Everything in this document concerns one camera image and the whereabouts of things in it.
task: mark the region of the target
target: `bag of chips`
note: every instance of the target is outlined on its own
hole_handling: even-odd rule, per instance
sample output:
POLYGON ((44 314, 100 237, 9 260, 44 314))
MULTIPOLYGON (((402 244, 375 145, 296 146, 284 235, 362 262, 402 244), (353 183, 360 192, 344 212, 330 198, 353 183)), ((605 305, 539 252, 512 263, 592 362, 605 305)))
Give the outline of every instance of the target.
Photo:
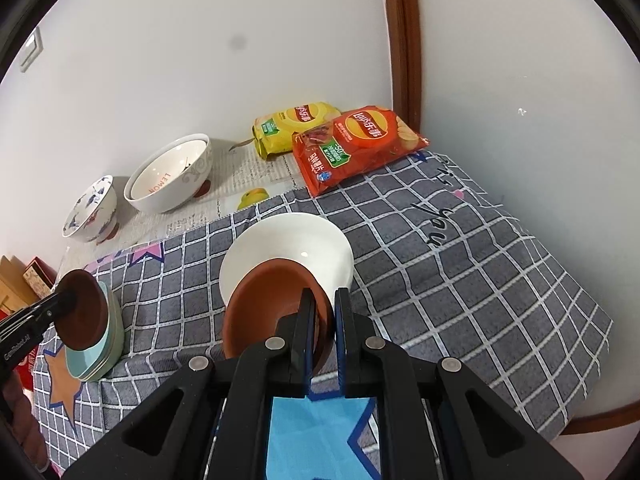
POLYGON ((317 196, 345 178, 376 170, 428 145, 391 110, 366 106, 294 134, 293 155, 309 193, 317 196))
POLYGON ((340 112, 327 103, 296 106, 258 117, 254 123, 255 150, 262 158, 291 151, 291 136, 335 119, 340 112))

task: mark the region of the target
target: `metal bolt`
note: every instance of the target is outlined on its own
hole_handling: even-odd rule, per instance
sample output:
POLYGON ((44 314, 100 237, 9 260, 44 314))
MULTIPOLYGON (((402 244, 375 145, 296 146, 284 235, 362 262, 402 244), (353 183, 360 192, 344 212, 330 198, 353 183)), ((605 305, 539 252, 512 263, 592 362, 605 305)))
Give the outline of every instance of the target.
POLYGON ((364 342, 367 345, 367 348, 371 348, 372 350, 380 350, 385 347, 385 340, 381 337, 367 337, 367 340, 364 342))
POLYGON ((270 337, 264 342, 269 350, 280 350, 284 348, 284 339, 281 337, 270 337))
POLYGON ((442 360, 442 368, 454 374, 462 370, 462 363, 455 357, 447 357, 442 360))
POLYGON ((203 355, 196 355, 196 357, 189 359, 189 368, 194 372, 204 370, 207 366, 209 366, 209 360, 203 355))

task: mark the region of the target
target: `light blue bowl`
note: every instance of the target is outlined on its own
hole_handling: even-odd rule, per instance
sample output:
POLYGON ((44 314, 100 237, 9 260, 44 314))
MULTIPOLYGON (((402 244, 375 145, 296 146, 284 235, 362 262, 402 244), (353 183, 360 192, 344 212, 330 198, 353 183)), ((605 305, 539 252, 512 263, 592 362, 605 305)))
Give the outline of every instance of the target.
MULTIPOLYGON (((104 297, 109 301, 109 291, 107 286, 98 282, 100 285, 100 289, 104 294, 104 297)), ((87 373, 92 366, 94 366, 100 358, 102 357, 103 351, 106 351, 106 348, 109 346, 109 323, 107 323, 107 329, 104 331, 102 338, 91 348, 87 348, 86 350, 77 351, 72 350, 71 348, 66 348, 66 368, 69 370, 69 374, 73 378, 81 377, 83 374, 87 373)))

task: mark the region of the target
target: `gray checkered tablecloth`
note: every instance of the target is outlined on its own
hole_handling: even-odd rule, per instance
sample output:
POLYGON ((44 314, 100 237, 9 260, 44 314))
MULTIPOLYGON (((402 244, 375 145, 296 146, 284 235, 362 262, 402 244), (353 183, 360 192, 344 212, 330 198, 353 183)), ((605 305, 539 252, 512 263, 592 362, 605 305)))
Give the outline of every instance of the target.
MULTIPOLYGON (((267 216, 302 211, 334 222, 355 257, 351 299, 381 336, 427 360, 461 358, 544 437, 565 427, 600 376, 612 322, 519 221, 448 158, 426 150, 318 198, 306 189, 275 196, 170 238, 164 261, 122 256, 98 278, 122 305, 123 358, 87 383, 72 426, 49 407, 42 352, 34 368, 35 413, 52 460, 69 466, 194 355, 223 359, 225 306, 218 275, 226 250, 267 216)), ((337 389, 335 356, 313 380, 337 389)), ((360 439, 379 462, 371 417, 360 439)))

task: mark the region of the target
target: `wooden trim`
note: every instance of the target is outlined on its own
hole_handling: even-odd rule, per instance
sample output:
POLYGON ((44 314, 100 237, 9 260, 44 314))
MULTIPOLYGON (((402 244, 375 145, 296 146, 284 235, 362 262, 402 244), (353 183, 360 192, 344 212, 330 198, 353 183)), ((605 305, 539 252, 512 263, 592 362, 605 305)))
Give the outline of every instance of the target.
POLYGON ((597 431, 612 430, 633 424, 640 420, 640 400, 632 404, 623 406, 610 412, 598 415, 574 418, 564 431, 563 435, 573 435, 581 433, 596 433, 597 431))
POLYGON ((391 52, 394 111, 420 130, 422 40, 418 0, 385 0, 391 52))

